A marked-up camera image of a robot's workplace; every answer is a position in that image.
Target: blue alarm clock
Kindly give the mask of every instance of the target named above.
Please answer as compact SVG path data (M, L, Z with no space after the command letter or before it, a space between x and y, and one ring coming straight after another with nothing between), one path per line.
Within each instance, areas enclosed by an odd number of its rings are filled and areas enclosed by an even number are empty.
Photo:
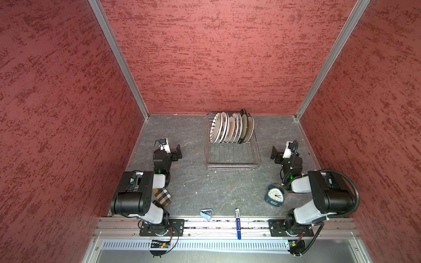
M264 200L275 207L280 207L284 201L284 189L279 184L272 184L267 188L267 193L264 196Z

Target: checkered cloth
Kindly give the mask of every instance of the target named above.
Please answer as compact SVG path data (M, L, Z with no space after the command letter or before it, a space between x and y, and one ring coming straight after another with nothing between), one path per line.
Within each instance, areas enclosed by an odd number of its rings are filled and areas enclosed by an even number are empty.
M160 188L160 189L153 189L152 192L156 196L158 202L163 207L166 207L169 204L171 204L173 198L172 198L172 196L170 195L170 193L168 192L168 190L165 187L164 188Z

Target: blue marker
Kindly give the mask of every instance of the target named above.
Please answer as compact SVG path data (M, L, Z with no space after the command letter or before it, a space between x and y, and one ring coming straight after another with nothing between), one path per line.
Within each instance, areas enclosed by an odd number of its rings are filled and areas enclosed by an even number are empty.
M235 220L237 222L237 237L238 240L241 240L240 210L238 208L235 209Z

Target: wire dish rack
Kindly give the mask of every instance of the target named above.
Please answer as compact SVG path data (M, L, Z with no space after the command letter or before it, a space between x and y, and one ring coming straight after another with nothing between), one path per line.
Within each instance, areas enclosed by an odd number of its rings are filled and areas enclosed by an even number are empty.
M211 143L209 133L216 112L206 115L205 163L209 170L254 170L260 165L260 152L253 132L247 143Z

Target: white plate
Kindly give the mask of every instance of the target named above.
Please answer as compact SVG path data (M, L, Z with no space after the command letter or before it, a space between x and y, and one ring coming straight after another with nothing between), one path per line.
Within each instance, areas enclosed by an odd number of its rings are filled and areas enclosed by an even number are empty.
M238 126L238 117L237 117L237 113L236 113L236 112L234 112L234 113L232 114L232 117L234 118L234 129L233 129L233 131L232 131L232 137L231 137L231 139L229 140L229 143L232 143L232 142L234 141L235 136L237 136L237 130L238 130L238 128L237 128L237 126Z
M245 132L245 137L244 137L244 142L248 142L251 138L251 136L253 135L253 131L254 131L254 119L253 117L249 114L248 115L248 125L247 125L247 131Z
M225 133L228 129L228 114L226 114L226 112L221 112L221 117L222 117L222 121L221 121L222 130L221 130L221 133L219 134L219 137L216 139L215 143L221 143L224 141Z
M244 139L245 133L247 132L247 115L246 114L241 115L241 122L242 122L242 130L241 130L240 139Z
M237 112L237 118L238 118L238 125L237 125L237 135L235 136L234 143L237 143L240 139L240 133L242 131L242 121L241 121L241 114Z
M229 142L233 133L234 133L234 117L230 116L228 118L228 130L226 131L226 136L224 140L225 143Z
M221 133L221 129L222 129L221 120L222 120L221 114L218 112L213 118L212 125L210 127L209 142L211 143L215 143L216 138Z

